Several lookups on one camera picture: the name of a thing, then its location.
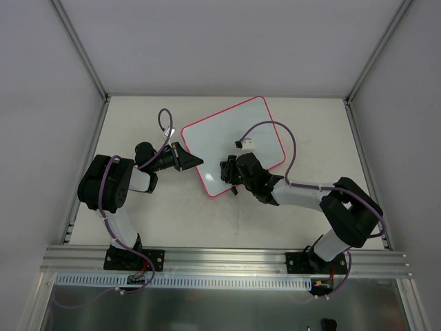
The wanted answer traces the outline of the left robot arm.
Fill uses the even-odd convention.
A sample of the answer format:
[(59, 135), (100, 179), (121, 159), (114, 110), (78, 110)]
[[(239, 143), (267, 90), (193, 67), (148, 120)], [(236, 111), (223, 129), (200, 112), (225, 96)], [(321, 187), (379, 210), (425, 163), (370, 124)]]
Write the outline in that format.
[(163, 270), (165, 252), (143, 247), (123, 206), (129, 192), (153, 193), (157, 172), (168, 168), (184, 171), (202, 164), (201, 158), (185, 151), (178, 142), (164, 146), (160, 152), (151, 143), (141, 142), (135, 147), (134, 159), (102, 154), (94, 157), (80, 181), (77, 197), (101, 217), (110, 235), (104, 270), (138, 274)]

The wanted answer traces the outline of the pink framed whiteboard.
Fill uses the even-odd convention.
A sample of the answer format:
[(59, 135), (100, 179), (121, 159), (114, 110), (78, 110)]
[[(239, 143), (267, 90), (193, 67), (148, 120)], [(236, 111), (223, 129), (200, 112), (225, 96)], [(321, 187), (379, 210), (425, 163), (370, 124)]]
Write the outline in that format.
[(203, 160), (196, 170), (209, 197), (217, 197), (231, 188), (221, 180), (220, 162), (238, 152), (235, 142), (241, 137), (252, 140), (254, 154), (265, 169), (285, 162), (285, 149), (275, 125), (264, 124), (247, 133), (253, 125), (272, 120), (265, 98), (257, 96), (182, 128), (188, 152)]

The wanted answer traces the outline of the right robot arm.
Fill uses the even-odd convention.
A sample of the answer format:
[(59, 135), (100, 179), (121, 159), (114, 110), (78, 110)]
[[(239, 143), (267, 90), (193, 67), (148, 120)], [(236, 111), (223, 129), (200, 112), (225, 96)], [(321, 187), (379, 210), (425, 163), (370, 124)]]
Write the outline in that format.
[[(381, 207), (350, 178), (342, 177), (329, 186), (292, 183), (264, 169), (252, 152), (230, 155), (220, 162), (220, 178), (226, 184), (243, 185), (261, 203), (295, 205), (324, 214), (331, 229), (287, 267), (290, 272), (298, 268), (324, 274), (345, 250), (361, 248), (368, 239), (384, 233)], [(382, 231), (374, 234), (378, 224)]]

